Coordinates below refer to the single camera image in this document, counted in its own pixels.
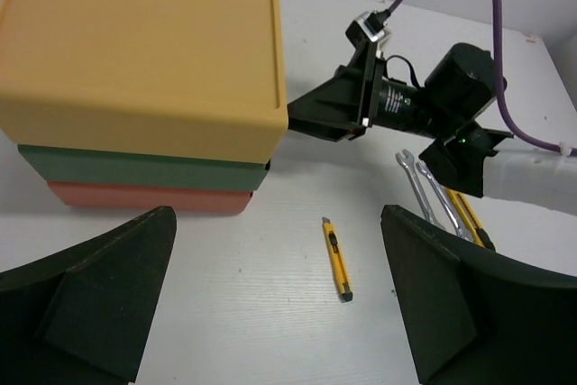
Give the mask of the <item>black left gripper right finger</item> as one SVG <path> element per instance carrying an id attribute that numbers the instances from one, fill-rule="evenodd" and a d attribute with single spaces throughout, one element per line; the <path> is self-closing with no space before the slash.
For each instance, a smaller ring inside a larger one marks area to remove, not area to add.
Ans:
<path id="1" fill-rule="evenodd" d="M 380 227 L 421 384 L 574 384 L 576 278 L 449 234 L 402 206 Z"/>

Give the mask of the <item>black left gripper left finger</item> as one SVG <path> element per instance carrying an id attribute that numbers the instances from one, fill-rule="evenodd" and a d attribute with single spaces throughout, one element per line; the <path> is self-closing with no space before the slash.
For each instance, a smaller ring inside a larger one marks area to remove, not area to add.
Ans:
<path id="1" fill-rule="evenodd" d="M 175 238 L 175 211 L 159 206 L 3 271 L 1 382 L 135 382 Z"/>

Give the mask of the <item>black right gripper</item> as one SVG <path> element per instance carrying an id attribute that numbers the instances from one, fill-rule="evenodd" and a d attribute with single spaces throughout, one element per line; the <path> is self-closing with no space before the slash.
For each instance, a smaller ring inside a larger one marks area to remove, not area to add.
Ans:
<path id="1" fill-rule="evenodd" d="M 375 42 L 359 43 L 331 79 L 288 104 L 289 130 L 329 142 L 355 140 L 372 126 L 431 137 L 415 71 L 409 70 L 409 83 L 391 78 L 391 60 L 408 61 L 382 57 Z"/>

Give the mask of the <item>red drawer box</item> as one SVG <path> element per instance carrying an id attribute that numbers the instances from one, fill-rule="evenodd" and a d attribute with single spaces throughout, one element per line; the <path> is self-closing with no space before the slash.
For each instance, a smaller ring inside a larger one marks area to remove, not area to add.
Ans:
<path id="1" fill-rule="evenodd" d="M 171 206 L 177 211 L 238 215 L 252 192 L 157 188 L 48 181 L 49 189 L 67 206 L 150 209 Z"/>

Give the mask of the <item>green drawer box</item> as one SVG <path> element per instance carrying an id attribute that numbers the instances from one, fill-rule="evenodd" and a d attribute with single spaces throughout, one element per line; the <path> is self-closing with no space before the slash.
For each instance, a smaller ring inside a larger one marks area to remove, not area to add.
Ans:
<path id="1" fill-rule="evenodd" d="M 47 181 L 253 192 L 270 163 L 202 160 L 19 144 L 20 154 Z"/>

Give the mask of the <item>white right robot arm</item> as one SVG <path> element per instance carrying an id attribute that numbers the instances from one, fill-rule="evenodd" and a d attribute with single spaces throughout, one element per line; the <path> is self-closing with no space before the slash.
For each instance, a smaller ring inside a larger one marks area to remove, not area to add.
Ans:
<path id="1" fill-rule="evenodd" d="M 376 44 L 363 43 L 331 79 L 288 104 L 289 129 L 331 142 L 372 126 L 426 137 L 419 158 L 442 186 L 576 213 L 574 157 L 477 123 L 497 96 L 488 51 L 455 44 L 423 84 L 391 78 L 388 63 Z"/>

